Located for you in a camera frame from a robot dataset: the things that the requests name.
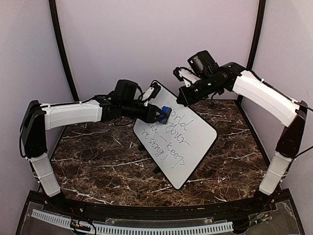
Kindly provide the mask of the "blue whiteboard eraser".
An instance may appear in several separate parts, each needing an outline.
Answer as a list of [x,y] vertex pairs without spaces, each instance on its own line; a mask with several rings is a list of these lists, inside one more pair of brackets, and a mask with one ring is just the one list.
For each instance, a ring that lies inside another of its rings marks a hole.
[[162,113],[159,116],[159,122],[162,124],[166,124],[168,122],[168,118],[170,116],[172,109],[167,106],[162,107]]

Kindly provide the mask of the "white whiteboard black frame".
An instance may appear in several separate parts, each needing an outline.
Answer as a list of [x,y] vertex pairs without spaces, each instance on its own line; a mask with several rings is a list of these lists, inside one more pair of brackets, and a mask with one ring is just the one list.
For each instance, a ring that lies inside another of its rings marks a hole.
[[133,131],[173,188],[179,190],[217,141],[218,133],[190,107],[177,104],[176,99],[161,86],[149,103],[172,109],[167,123],[138,119]]

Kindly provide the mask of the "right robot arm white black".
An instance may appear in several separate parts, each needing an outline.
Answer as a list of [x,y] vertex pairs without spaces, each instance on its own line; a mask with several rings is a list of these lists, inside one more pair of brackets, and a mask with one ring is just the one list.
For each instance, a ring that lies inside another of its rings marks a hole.
[[304,101],[287,96],[261,79],[254,71],[235,62],[218,65],[207,50],[200,51],[187,60],[190,67],[176,67],[174,76],[184,86],[179,88],[177,103],[193,105],[211,94],[234,92],[254,102],[273,115],[284,130],[278,140],[274,156],[261,181],[256,197],[250,200],[250,209],[261,212],[268,205],[268,197],[286,176],[299,151],[304,134],[307,111]]

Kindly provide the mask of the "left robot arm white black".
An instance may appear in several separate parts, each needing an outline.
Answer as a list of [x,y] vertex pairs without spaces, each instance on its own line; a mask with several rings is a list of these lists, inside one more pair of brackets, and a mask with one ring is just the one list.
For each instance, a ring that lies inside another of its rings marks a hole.
[[139,119],[144,123],[166,124],[172,109],[159,108],[149,103],[156,98],[161,86],[153,82],[143,92],[133,81],[118,80],[109,94],[99,94],[84,100],[69,103],[41,104],[37,100],[29,103],[23,117],[19,134],[19,151],[22,158],[30,162],[35,178],[50,199],[50,206],[58,213],[66,213],[69,203],[61,194],[46,145],[46,131],[85,122],[105,122],[122,117]]

